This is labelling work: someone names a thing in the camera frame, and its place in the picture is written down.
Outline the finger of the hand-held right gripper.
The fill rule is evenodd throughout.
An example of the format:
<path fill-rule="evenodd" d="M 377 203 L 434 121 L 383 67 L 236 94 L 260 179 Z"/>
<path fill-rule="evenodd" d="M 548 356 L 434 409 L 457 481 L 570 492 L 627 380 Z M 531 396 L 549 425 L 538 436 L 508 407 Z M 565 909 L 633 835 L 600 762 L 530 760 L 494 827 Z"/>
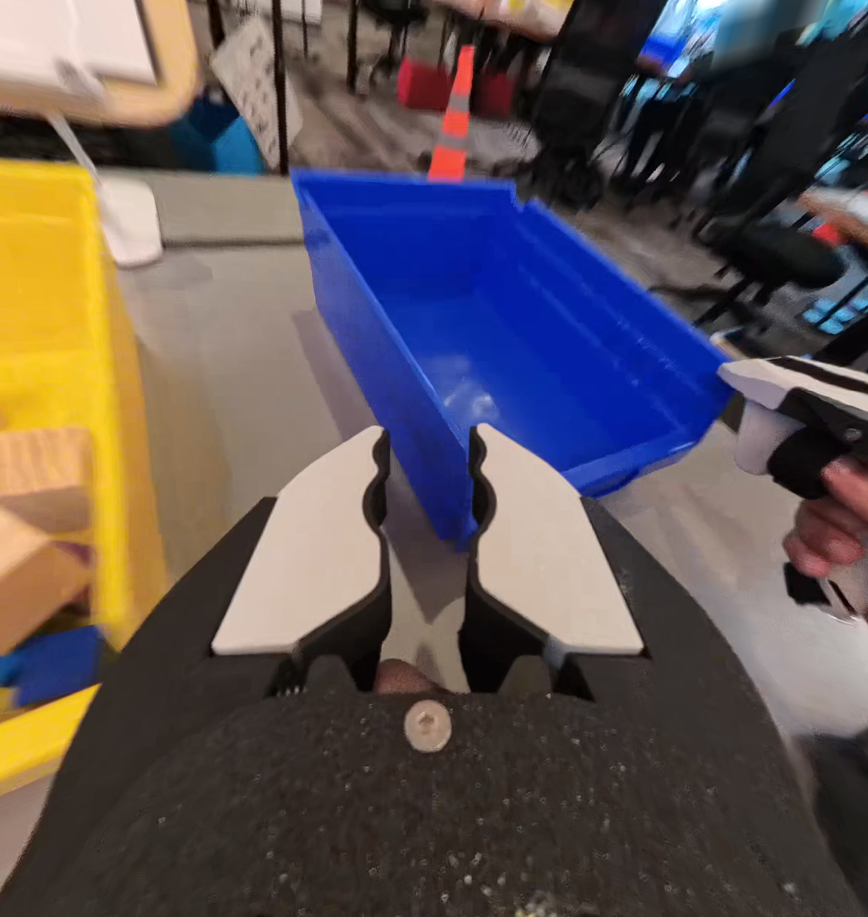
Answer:
<path fill-rule="evenodd" d="M 796 357 L 727 362 L 717 373 L 740 395 L 786 416 L 795 399 L 868 422 L 868 373 Z"/>
<path fill-rule="evenodd" d="M 758 403 L 745 403 L 735 448 L 738 468 L 753 476 L 768 474 L 774 452 L 804 424 Z"/>

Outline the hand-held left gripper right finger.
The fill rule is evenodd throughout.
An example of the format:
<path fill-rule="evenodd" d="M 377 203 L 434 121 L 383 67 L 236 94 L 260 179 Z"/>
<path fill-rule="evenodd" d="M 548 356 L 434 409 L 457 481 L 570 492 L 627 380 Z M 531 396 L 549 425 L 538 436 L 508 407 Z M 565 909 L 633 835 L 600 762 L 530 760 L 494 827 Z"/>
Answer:
<path fill-rule="evenodd" d="M 554 687 L 575 660 L 640 659 L 646 644 L 577 489 L 496 427 L 470 432 L 472 517 L 463 670 L 496 693 L 534 662 Z"/>

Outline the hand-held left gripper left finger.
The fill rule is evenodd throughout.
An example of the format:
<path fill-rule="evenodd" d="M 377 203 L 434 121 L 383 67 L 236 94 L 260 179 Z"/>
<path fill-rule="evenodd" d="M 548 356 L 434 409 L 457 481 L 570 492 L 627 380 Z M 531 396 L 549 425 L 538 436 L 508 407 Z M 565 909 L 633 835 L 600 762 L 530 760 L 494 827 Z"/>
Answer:
<path fill-rule="evenodd" d="M 215 632 L 216 657 L 280 656 L 301 676 L 336 657 L 372 689 L 393 621 L 390 471 L 388 432 L 367 427 L 278 492 Z"/>

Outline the small blue cube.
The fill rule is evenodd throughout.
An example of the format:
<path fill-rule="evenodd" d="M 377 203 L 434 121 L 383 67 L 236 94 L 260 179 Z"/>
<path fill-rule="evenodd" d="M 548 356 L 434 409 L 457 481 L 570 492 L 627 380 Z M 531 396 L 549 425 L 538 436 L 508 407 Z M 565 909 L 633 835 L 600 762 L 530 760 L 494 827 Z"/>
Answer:
<path fill-rule="evenodd" d="M 15 709 L 57 701 L 98 682 L 106 640 L 93 625 L 33 636 L 0 656 L 0 689 Z"/>

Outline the pile of plain wooden cubes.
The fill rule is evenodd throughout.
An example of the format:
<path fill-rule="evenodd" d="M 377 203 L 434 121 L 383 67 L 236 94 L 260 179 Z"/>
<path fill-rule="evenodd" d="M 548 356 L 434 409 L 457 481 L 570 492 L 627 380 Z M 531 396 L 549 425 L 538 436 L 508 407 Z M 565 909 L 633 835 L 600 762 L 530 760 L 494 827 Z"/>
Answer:
<path fill-rule="evenodd" d="M 92 445 L 78 427 L 9 428 L 0 409 L 0 656 L 89 589 L 55 542 L 92 526 Z"/>

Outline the blue plastic bin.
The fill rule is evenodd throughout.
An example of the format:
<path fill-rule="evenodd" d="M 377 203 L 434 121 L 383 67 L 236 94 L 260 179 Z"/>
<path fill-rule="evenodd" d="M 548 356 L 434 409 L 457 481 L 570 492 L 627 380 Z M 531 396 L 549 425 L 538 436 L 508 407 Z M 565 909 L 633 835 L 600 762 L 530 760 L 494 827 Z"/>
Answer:
<path fill-rule="evenodd" d="M 501 181 L 298 170 L 317 309 L 442 540 L 475 531 L 470 429 L 603 497 L 723 413 L 722 354 Z"/>

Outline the yellow plastic bin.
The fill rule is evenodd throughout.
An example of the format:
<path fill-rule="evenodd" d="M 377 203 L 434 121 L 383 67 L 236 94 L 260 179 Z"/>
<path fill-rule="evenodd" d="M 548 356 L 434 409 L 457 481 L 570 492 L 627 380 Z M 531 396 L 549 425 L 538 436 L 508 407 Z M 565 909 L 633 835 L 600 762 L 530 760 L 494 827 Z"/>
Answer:
<path fill-rule="evenodd" d="M 166 567 L 137 340 L 94 185 L 75 166 L 0 160 L 0 409 L 12 429 L 91 435 L 92 526 L 62 538 L 93 547 L 91 584 L 27 639 L 97 627 L 99 681 L 163 595 Z M 0 689 L 0 797 L 58 767 L 95 691 L 15 709 Z"/>

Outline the person's right hand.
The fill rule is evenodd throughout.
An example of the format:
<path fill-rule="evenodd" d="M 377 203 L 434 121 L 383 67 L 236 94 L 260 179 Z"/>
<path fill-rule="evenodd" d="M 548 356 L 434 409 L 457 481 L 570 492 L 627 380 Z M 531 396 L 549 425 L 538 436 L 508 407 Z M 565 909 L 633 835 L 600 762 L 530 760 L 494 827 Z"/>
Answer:
<path fill-rule="evenodd" d="M 822 482 L 827 495 L 800 504 L 783 542 L 791 564 L 815 579 L 859 561 L 868 536 L 868 465 L 841 457 L 824 469 Z"/>

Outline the black office chair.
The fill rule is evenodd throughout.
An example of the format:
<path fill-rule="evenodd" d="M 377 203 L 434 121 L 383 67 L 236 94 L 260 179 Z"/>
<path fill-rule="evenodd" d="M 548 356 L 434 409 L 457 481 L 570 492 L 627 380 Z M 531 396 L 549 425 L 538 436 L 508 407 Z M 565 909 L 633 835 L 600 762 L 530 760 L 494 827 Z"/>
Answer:
<path fill-rule="evenodd" d="M 761 144 L 715 204 L 707 224 L 711 248 L 740 278 L 718 292 L 695 327 L 712 324 L 728 311 L 749 320 L 749 307 L 739 298 L 751 286 L 758 287 L 752 304 L 764 306 L 788 283 L 819 290 L 841 278 L 844 263 L 828 244 L 769 214 L 809 187 L 836 139 L 848 97 L 867 77 L 868 8 L 831 40 L 808 46 Z"/>
<path fill-rule="evenodd" d="M 597 150 L 664 1 L 575 1 L 537 87 L 530 124 L 540 144 L 534 188 L 547 203 L 590 210 L 604 180 Z"/>

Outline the grey desk hatch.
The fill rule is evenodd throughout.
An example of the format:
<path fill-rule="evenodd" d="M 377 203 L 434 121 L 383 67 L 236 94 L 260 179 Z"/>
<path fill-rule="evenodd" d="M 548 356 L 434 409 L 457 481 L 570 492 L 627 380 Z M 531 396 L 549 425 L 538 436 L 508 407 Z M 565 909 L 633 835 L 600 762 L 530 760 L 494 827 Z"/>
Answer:
<path fill-rule="evenodd" d="M 165 248 L 303 244 L 289 178 L 157 171 L 145 181 L 153 191 Z"/>

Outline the white desk stand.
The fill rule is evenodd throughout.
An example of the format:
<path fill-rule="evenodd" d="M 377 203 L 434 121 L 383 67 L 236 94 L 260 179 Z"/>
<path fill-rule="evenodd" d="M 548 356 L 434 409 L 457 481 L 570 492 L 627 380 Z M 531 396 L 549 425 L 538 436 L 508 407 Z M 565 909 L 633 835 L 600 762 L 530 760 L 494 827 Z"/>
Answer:
<path fill-rule="evenodd" d="M 104 177 L 63 116 L 49 114 L 47 121 L 91 177 L 101 227 L 116 265 L 120 269 L 138 269 L 160 260 L 161 222 L 150 186 L 134 179 Z"/>

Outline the orange traffic cone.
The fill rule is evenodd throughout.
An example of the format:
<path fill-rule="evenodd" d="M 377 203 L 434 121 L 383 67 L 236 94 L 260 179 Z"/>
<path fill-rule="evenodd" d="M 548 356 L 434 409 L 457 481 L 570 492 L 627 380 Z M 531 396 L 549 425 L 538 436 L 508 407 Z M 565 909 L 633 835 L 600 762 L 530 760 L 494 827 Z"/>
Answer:
<path fill-rule="evenodd" d="M 466 171 L 470 129 L 475 47 L 461 48 L 451 84 L 450 98 L 428 166 L 428 181 L 462 182 Z"/>

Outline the black tripod pole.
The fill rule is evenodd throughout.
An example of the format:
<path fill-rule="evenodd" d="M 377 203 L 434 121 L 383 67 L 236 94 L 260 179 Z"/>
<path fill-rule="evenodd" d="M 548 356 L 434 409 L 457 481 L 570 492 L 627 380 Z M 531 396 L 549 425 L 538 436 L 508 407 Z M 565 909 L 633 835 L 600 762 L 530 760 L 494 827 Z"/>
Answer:
<path fill-rule="evenodd" d="M 286 178 L 290 173 L 290 164 L 287 127 L 287 80 L 281 1 L 274 0 L 269 2 L 269 15 L 273 44 L 272 76 L 276 97 L 278 173 L 280 176 Z"/>

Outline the white printed sheet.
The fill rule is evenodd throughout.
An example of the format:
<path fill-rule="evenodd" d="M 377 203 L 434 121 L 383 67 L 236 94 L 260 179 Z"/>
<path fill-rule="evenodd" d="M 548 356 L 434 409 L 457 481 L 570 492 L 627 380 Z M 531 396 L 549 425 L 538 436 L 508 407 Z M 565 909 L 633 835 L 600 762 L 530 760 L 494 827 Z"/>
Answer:
<path fill-rule="evenodd" d="M 265 165 L 281 169 L 280 155 L 289 152 L 302 131 L 302 110 L 290 75 L 284 75 L 284 122 L 279 127 L 276 57 L 271 28 L 259 14 L 245 17 L 211 58 L 211 68 L 230 102 L 241 115 Z"/>

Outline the beige wooden board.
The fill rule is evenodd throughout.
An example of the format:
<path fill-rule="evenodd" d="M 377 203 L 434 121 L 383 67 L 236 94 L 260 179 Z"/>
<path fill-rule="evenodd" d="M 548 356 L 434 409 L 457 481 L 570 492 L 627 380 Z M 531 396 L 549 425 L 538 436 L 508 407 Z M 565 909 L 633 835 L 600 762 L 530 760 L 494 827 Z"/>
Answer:
<path fill-rule="evenodd" d="M 176 120 L 202 85 L 188 5 L 136 2 L 155 58 L 153 85 L 112 79 L 64 88 L 0 82 L 0 114 L 40 120 L 59 114 L 76 124 L 117 128 L 155 128 Z"/>

